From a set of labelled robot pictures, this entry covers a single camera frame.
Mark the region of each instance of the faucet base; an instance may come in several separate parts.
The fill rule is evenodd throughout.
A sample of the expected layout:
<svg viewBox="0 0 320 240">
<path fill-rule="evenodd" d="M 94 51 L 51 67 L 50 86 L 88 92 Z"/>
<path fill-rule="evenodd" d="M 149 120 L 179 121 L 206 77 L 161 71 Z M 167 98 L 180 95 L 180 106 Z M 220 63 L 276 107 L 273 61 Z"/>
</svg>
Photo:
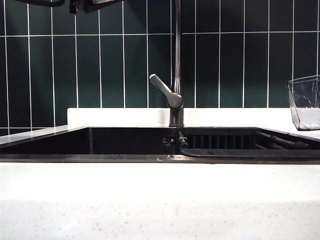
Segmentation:
<svg viewBox="0 0 320 240">
<path fill-rule="evenodd" d="M 170 109 L 170 123 L 169 127 L 183 128 L 184 125 L 184 109 Z"/>
<path fill-rule="evenodd" d="M 184 126 L 184 124 L 169 124 L 170 128 L 183 128 Z"/>
</svg>

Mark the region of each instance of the white countertop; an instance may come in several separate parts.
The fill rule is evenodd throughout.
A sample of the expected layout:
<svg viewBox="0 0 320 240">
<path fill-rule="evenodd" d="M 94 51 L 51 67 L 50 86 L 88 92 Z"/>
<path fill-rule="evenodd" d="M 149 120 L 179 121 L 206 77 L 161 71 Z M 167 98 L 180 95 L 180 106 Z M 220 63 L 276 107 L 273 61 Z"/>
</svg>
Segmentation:
<svg viewBox="0 0 320 240">
<path fill-rule="evenodd" d="M 318 240 L 319 165 L 1 163 L 1 239 Z"/>
</svg>

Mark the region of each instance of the faucet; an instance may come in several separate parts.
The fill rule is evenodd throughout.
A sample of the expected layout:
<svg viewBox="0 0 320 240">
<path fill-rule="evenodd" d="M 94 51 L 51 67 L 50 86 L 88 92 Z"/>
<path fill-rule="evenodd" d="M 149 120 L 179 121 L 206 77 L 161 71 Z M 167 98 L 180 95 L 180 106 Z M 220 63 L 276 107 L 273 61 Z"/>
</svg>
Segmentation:
<svg viewBox="0 0 320 240">
<path fill-rule="evenodd" d="M 150 82 L 166 97 L 170 107 L 169 127 L 184 126 L 184 99 L 181 82 L 181 0 L 175 0 L 175 75 L 171 89 L 156 75 L 151 74 Z"/>
</svg>

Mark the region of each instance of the plastic bin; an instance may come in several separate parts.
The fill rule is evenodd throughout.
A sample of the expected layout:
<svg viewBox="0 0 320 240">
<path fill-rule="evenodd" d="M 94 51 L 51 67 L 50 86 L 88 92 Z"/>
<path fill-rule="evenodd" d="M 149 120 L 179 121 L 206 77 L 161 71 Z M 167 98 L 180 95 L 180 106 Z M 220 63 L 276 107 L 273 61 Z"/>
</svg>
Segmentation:
<svg viewBox="0 0 320 240">
<path fill-rule="evenodd" d="M 320 130 L 320 76 L 288 81 L 292 121 L 299 131 Z"/>
</svg>

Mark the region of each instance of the black sink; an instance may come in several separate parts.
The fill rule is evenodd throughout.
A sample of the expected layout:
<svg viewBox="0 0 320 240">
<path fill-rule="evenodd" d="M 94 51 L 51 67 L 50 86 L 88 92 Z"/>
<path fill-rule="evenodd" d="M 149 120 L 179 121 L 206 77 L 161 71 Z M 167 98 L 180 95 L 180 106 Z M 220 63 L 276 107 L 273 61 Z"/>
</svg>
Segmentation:
<svg viewBox="0 0 320 240">
<path fill-rule="evenodd" d="M 320 160 L 320 140 L 254 127 L 87 127 L 2 144 L 0 159 L 5 155 Z"/>
</svg>

